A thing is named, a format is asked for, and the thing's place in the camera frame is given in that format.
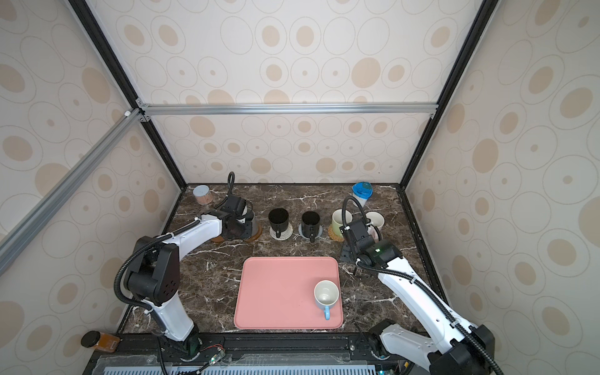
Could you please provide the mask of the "rattan woven coaster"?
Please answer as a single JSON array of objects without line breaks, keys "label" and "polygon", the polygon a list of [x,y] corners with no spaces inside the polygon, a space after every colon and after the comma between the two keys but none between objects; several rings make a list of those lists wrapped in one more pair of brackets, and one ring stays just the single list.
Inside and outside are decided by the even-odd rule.
[{"label": "rattan woven coaster", "polygon": [[344,239],[343,239],[342,235],[341,235],[341,234],[338,234],[338,233],[335,231],[335,227],[334,227],[334,225],[333,225],[333,224],[331,224],[331,225],[328,227],[328,229],[327,229],[327,233],[328,233],[328,236],[329,236],[329,238],[330,238],[332,241],[334,241],[334,242],[343,242],[343,241],[344,241]]}]

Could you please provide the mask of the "brown wooden coaster front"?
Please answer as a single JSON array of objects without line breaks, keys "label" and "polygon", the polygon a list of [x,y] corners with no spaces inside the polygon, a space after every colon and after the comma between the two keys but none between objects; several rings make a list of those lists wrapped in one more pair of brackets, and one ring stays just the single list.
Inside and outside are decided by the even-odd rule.
[{"label": "brown wooden coaster front", "polygon": [[256,241],[263,233],[263,228],[259,223],[254,223],[252,227],[251,236],[245,239],[245,242],[254,242]]}]

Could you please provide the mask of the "green mug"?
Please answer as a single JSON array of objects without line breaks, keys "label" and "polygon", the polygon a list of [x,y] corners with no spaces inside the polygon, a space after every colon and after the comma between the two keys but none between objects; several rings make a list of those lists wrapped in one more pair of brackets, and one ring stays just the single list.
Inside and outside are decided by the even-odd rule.
[{"label": "green mug", "polygon": [[334,211],[331,217],[331,224],[334,225],[335,231],[338,234],[342,234],[340,229],[340,227],[342,227],[343,225],[342,217],[345,217],[346,223],[351,223],[351,221],[353,220],[353,215],[348,210],[343,211],[342,209],[337,209],[336,211]]}]

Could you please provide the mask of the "blue handled white mug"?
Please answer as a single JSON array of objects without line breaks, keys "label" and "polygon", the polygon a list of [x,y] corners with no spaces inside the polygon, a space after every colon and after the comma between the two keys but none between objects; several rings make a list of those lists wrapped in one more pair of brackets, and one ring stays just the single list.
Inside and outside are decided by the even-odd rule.
[{"label": "blue handled white mug", "polygon": [[315,303],[323,311],[324,318],[331,318],[331,310],[339,300],[340,292],[333,281],[323,280],[313,290]]}]

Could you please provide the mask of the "black mug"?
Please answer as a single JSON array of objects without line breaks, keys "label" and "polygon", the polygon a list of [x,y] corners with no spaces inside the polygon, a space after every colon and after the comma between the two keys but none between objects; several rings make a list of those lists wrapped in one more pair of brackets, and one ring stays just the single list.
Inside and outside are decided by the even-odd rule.
[{"label": "black mug", "polygon": [[284,208],[272,209],[269,212],[268,220],[270,228],[281,233],[281,231],[285,231],[289,225],[289,212]]},{"label": "black mug", "polygon": [[315,211],[306,211],[302,215],[301,224],[306,226],[321,226],[320,215]]}]

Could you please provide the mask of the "multicolour woven coaster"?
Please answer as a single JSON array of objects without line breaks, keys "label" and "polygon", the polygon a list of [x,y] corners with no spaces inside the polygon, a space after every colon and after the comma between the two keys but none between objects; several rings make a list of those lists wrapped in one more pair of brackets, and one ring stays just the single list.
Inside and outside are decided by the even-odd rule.
[{"label": "multicolour woven coaster", "polygon": [[281,233],[275,231],[271,227],[269,227],[269,230],[270,230],[270,236],[276,241],[286,241],[292,236],[292,234],[294,232],[293,226],[291,224],[287,225],[286,230],[281,231]]}]

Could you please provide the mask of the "blue woven coaster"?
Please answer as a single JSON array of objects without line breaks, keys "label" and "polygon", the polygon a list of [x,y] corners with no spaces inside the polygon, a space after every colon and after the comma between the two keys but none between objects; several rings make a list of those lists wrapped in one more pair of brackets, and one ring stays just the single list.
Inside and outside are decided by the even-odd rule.
[{"label": "blue woven coaster", "polygon": [[298,226],[299,234],[306,240],[310,240],[311,242],[315,242],[323,234],[322,226],[306,226],[304,224],[300,224]]}]

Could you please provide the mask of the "grey mug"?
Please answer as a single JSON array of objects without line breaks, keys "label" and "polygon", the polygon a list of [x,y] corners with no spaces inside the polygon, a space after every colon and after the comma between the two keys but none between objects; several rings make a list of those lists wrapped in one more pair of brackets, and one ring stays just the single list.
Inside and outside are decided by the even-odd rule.
[{"label": "grey mug", "polygon": [[245,225],[249,226],[253,223],[255,214],[254,212],[250,209],[246,212],[245,214]]}]

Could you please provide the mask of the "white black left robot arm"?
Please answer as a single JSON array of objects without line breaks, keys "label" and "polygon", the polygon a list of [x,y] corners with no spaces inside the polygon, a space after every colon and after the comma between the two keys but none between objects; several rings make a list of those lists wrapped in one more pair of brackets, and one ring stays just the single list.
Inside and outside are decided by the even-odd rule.
[{"label": "white black left robot arm", "polygon": [[259,234],[252,204],[233,194],[234,182],[231,172],[225,198],[191,223],[159,237],[137,240],[132,255],[117,271],[113,283],[116,297],[150,312],[172,342],[191,345],[195,329],[178,295],[181,260],[214,238],[248,242]]}]

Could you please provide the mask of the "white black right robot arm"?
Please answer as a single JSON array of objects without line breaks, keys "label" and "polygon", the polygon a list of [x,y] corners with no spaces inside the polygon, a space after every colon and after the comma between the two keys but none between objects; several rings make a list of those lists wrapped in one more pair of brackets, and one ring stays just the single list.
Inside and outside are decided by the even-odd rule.
[{"label": "white black right robot arm", "polygon": [[426,331],[417,334],[383,320],[366,338],[372,355],[379,360],[400,356],[431,374],[502,373],[495,361],[494,334],[451,309],[411,267],[403,252],[381,233],[371,235],[371,228],[365,215],[352,222],[342,218],[342,259],[375,273]]}]

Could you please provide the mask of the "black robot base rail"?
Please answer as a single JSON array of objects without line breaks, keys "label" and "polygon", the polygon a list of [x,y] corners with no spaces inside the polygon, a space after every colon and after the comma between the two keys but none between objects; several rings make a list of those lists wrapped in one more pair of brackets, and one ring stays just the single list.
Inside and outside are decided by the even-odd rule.
[{"label": "black robot base rail", "polygon": [[465,340],[446,352],[429,337],[388,326],[374,332],[202,334],[185,359],[151,334],[123,334],[114,353],[95,352],[86,374],[489,374]]}]

